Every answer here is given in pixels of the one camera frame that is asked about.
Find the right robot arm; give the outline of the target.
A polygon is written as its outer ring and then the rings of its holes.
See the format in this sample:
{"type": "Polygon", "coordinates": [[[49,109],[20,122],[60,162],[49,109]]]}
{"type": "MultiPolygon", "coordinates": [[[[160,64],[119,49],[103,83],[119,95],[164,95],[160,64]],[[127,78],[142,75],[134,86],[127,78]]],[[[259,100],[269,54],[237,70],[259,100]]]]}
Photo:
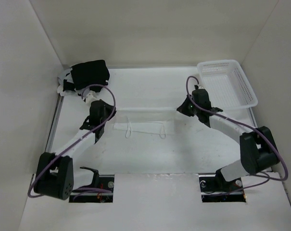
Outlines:
{"type": "Polygon", "coordinates": [[[202,124],[222,132],[239,144],[239,160],[215,172],[214,183],[219,190],[226,190],[237,178],[257,176],[261,171],[280,162],[269,128],[254,128],[227,117],[222,109],[212,106],[205,89],[195,89],[192,94],[187,94],[177,111],[185,116],[197,116],[202,124]]]}

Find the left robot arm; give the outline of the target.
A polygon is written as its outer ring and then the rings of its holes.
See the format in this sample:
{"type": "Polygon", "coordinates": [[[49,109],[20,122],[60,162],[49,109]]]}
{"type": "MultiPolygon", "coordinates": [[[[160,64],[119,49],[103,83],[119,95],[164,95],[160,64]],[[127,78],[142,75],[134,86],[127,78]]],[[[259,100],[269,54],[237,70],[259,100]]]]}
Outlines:
{"type": "Polygon", "coordinates": [[[49,196],[61,200],[73,191],[106,193],[99,185],[99,172],[89,167],[77,167],[77,160],[104,134],[104,126],[116,113],[116,107],[103,100],[93,101],[89,115],[77,134],[53,153],[44,152],[38,162],[31,190],[36,196],[49,196]]]}

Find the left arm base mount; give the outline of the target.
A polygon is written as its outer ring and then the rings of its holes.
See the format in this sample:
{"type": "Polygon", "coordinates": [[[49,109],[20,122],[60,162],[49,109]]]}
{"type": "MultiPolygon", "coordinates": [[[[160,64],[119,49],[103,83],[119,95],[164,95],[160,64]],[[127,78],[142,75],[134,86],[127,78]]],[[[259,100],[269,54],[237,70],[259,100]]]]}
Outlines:
{"type": "Polygon", "coordinates": [[[97,169],[81,167],[74,174],[70,203],[112,203],[114,175],[101,175],[97,169]]]}

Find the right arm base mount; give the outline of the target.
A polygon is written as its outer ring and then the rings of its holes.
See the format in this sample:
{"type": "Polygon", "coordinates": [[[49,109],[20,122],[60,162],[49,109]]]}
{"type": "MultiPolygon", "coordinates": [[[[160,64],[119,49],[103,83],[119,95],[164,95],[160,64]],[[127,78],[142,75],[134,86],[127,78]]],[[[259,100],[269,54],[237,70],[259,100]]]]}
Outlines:
{"type": "Polygon", "coordinates": [[[199,175],[203,203],[246,202],[241,178],[226,181],[220,173],[199,175]]]}

